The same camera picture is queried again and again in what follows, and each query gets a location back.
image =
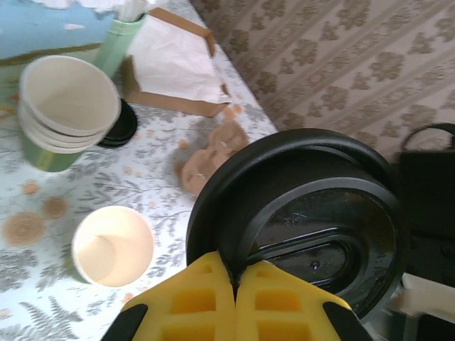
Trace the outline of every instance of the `black object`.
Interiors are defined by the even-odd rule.
[[[187,263],[218,250],[233,284],[259,260],[335,293],[367,320],[405,269],[408,234],[387,161],[342,134],[282,131],[224,163],[196,200]]]
[[[455,288],[455,239],[412,232],[406,272]]]
[[[134,110],[122,99],[120,116],[109,133],[98,146],[105,148],[118,148],[129,142],[137,130],[137,117]]]
[[[140,303],[122,311],[101,341],[132,341],[148,309],[148,305]]]
[[[453,341],[454,337],[455,324],[431,315],[420,317],[417,325],[416,341]]]
[[[334,302],[325,302],[322,306],[341,341],[373,341],[351,310]]]
[[[413,131],[404,140],[397,164],[403,184],[403,206],[413,232],[455,239],[455,146],[442,151],[405,149],[415,134],[426,129],[441,129],[455,136],[454,124],[440,123]]]

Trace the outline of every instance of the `leaf pattern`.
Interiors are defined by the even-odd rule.
[[[0,335],[6,340],[79,340],[73,332],[71,323],[82,322],[83,319],[76,312],[69,312],[58,304],[57,300],[50,296],[50,313],[36,307],[28,302],[19,304],[25,308],[30,315],[31,325],[21,328],[15,325],[9,328],[0,329]]]

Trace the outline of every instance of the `patterned wallpaper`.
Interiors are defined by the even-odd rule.
[[[388,157],[411,129],[455,122],[453,0],[193,4],[278,129],[340,131]]]

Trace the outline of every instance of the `stacked paper cups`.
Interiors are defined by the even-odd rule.
[[[83,60],[51,55],[32,62],[20,81],[23,152],[33,166],[63,171],[100,142],[120,113],[117,88]]]

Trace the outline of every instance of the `paper cup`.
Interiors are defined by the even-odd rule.
[[[18,118],[22,130],[25,131],[28,136],[31,136],[33,141],[38,140],[39,143],[49,146],[50,148],[52,147],[58,148],[59,151],[62,151],[62,148],[64,148],[65,149],[64,152],[60,152],[64,154],[69,154],[73,152],[78,153],[80,151],[84,151],[85,149],[94,146],[95,144],[100,142],[104,136],[104,134],[94,135],[90,140],[81,142],[59,141],[57,139],[54,139],[53,137],[49,137],[46,132],[37,130],[35,125],[30,124],[30,122],[26,121],[26,118],[23,117],[23,115],[21,115],[20,111],[18,112]]]
[[[23,129],[24,158],[34,167],[46,172],[68,169],[88,147],[61,148],[42,142],[32,131]]]
[[[72,256],[88,283],[119,288],[136,281],[150,266],[154,237],[149,223],[124,206],[89,214],[77,227]]]
[[[107,133],[106,131],[101,131],[90,136],[69,136],[61,134],[39,122],[38,119],[33,116],[30,108],[24,101],[20,102],[18,105],[18,117],[21,122],[21,126],[36,131],[39,136],[47,137],[50,141],[53,141],[54,143],[52,144],[56,146],[60,145],[62,147],[68,146],[70,148],[75,148],[78,146],[88,145],[93,141],[101,140],[102,137]]]
[[[84,60],[50,55],[29,64],[19,82],[20,101],[45,126],[69,136],[108,131],[120,114],[117,88]]]

